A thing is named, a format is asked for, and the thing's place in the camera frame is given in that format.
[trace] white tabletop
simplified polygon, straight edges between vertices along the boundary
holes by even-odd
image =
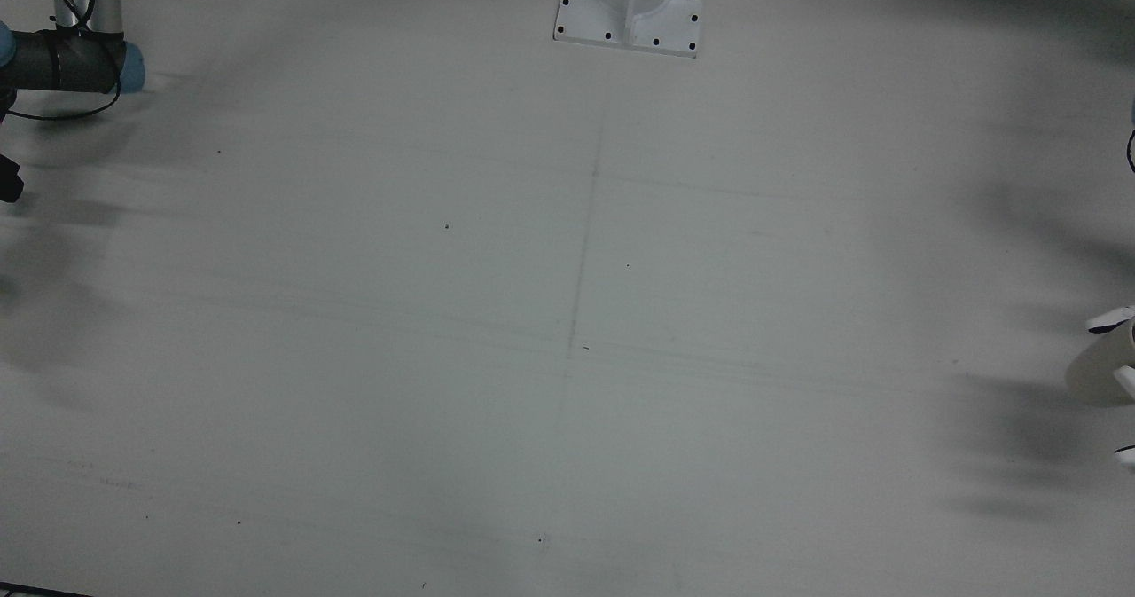
[[[146,92],[5,120],[0,581],[1130,595],[1135,0],[558,2],[124,0]]]

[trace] blue joint cap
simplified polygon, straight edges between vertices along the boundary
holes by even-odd
[[[118,81],[123,85],[123,93],[142,92],[142,86],[145,85],[145,60],[142,59],[142,50],[137,44],[126,43],[126,56]]]
[[[0,67],[11,62],[12,56],[16,56],[16,36],[3,20],[0,20]]]

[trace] robotic arm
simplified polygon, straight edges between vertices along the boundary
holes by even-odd
[[[73,120],[93,116],[145,84],[142,52],[126,43],[121,0],[54,0],[56,28],[9,31],[0,23],[0,121],[20,116],[33,120]],[[11,111],[18,89],[53,92],[115,93],[95,111],[73,116],[28,116]],[[0,157],[0,201],[14,202],[24,190],[19,165]]]

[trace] black wire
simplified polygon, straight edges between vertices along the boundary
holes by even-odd
[[[62,27],[62,28],[65,28],[65,31],[73,31],[73,28],[74,31],[89,31],[91,32],[91,34],[94,34],[94,32],[91,31],[91,27],[87,25],[89,20],[91,19],[91,15],[94,14],[94,0],[86,0],[86,9],[85,11],[82,12],[79,12],[78,7],[75,3],[75,0],[62,0],[62,2],[64,6],[67,7],[67,9],[76,18],[76,23],[74,24],[74,26]],[[99,48],[102,49],[103,54],[107,56],[107,62],[110,64],[110,70],[111,72],[117,70],[118,64],[115,62],[115,57],[110,54],[110,51],[109,49],[107,49],[106,44],[102,44],[102,42],[100,42],[100,40],[98,39],[93,40],[95,43],[99,44]],[[33,116],[33,115],[25,115],[25,112],[20,111],[11,111],[11,109],[8,109],[8,116],[16,116],[16,117],[22,117],[22,119],[43,120],[43,121],[84,119],[84,117],[90,117],[98,115],[98,112],[107,111],[107,109],[112,107],[114,103],[117,103],[119,96],[121,95],[123,95],[123,76],[119,73],[115,78],[114,99],[110,99],[109,103],[103,104],[101,108],[91,109],[90,111],[77,112],[77,115],[65,115],[65,116]]]

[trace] black cable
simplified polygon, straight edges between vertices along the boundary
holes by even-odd
[[[87,25],[89,20],[91,19],[91,16],[94,14],[94,0],[86,0],[86,9],[85,11],[82,12],[78,10],[75,0],[62,0],[62,2],[64,6],[67,7],[67,9],[76,18],[76,23],[74,24],[74,26],[62,27],[62,31],[79,31],[79,32],[89,31],[91,32],[91,34],[94,34],[94,31],[91,31],[91,27]],[[110,70],[111,72],[118,70],[118,62],[115,62],[115,57],[110,54],[110,51],[109,49],[107,49],[106,44],[102,44],[102,42],[100,42],[100,40],[98,39],[93,40],[95,43],[98,43],[98,47],[102,49],[103,54],[107,56],[107,62],[110,64]],[[65,115],[65,116],[34,116],[34,115],[25,115],[25,112],[20,111],[11,111],[11,109],[8,109],[8,116],[16,116],[16,117],[22,117],[22,119],[43,120],[43,121],[85,119],[85,117],[98,115],[98,112],[101,111],[107,111],[107,109],[114,107],[114,103],[117,103],[119,96],[121,95],[123,95],[123,76],[121,73],[119,73],[115,78],[114,99],[110,99],[109,103],[103,104],[101,108],[91,109],[90,111],[77,112],[77,115]]]

